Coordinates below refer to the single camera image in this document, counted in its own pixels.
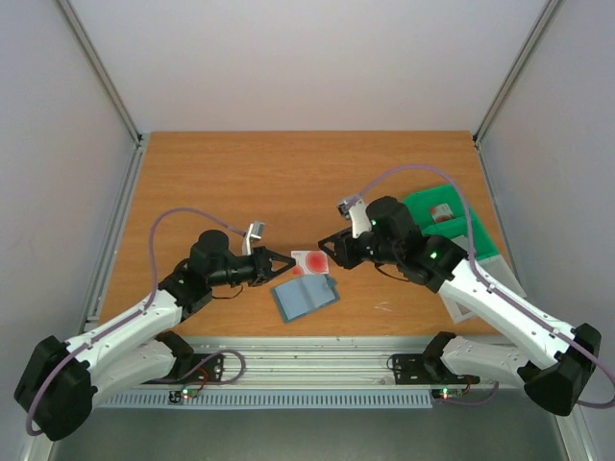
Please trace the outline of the red circle card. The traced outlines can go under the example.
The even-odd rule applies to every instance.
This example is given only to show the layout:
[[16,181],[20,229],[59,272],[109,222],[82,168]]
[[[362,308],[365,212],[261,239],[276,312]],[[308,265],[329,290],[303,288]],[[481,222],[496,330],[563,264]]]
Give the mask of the red circle card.
[[328,257],[322,251],[292,251],[291,256],[296,262],[292,268],[294,275],[326,275],[329,272]]

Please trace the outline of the blue card holder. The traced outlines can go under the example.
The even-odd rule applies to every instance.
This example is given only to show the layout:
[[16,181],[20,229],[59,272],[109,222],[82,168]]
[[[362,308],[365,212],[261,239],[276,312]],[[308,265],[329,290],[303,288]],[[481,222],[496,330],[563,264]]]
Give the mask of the blue card holder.
[[271,289],[276,307],[287,324],[340,300],[336,280],[329,275],[300,276]]

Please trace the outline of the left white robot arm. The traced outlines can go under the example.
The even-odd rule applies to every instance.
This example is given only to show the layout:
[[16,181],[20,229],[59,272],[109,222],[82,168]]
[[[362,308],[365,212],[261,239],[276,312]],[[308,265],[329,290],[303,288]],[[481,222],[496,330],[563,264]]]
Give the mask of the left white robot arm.
[[117,393],[185,381],[197,367],[194,350],[173,327],[209,303],[214,287],[258,287],[294,265],[264,246],[234,255],[226,233],[203,232],[143,301],[91,331],[64,341],[49,336],[35,346],[13,394],[27,413],[27,433],[58,441]]

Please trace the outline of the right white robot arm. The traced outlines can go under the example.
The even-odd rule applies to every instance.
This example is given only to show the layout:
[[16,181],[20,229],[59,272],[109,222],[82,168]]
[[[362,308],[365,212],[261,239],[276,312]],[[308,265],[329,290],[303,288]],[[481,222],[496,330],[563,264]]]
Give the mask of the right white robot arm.
[[488,378],[522,388],[552,414],[571,414],[596,369],[602,336],[595,328],[573,327],[527,302],[453,240],[424,235],[393,197],[366,204],[355,195],[337,208],[350,227],[318,243],[337,266],[392,264],[408,281],[468,308],[510,341],[497,346],[438,333],[423,351],[425,372],[433,381],[451,375]]

